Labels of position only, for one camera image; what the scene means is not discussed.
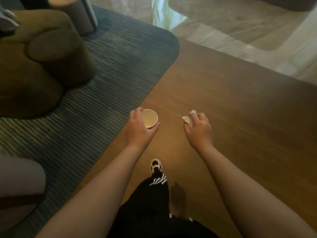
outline person's left hand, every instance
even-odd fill
[[[142,110],[143,108],[139,107],[130,112],[130,119],[125,131],[125,141],[127,145],[145,150],[159,129],[160,123],[150,129],[146,128],[142,121]]]

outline person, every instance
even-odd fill
[[[130,113],[126,147],[48,221],[36,238],[217,237],[196,221],[170,216],[167,178],[159,160],[152,161],[151,177],[120,207],[134,166],[160,125],[145,128],[141,110]],[[207,165],[243,237],[317,237],[294,211],[217,151],[204,113],[190,116],[193,128],[184,124],[187,139]]]

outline paper cup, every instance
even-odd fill
[[[152,128],[158,122],[158,119],[159,119],[156,112],[150,109],[142,110],[141,116],[146,128]]]

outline rug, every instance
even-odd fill
[[[85,37],[95,77],[68,90],[58,107],[28,120],[0,118],[0,151],[39,162],[46,198],[6,234],[34,237],[71,196],[179,54],[169,31],[93,7],[98,31]]]

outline shoe sole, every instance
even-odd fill
[[[151,174],[153,173],[153,172],[152,172],[152,163],[153,163],[153,161],[157,161],[157,162],[158,162],[158,164],[161,166],[161,172],[163,173],[163,165],[162,165],[162,162],[161,162],[159,159],[153,159],[153,160],[151,161],[151,163],[150,163],[150,172],[151,172]]]

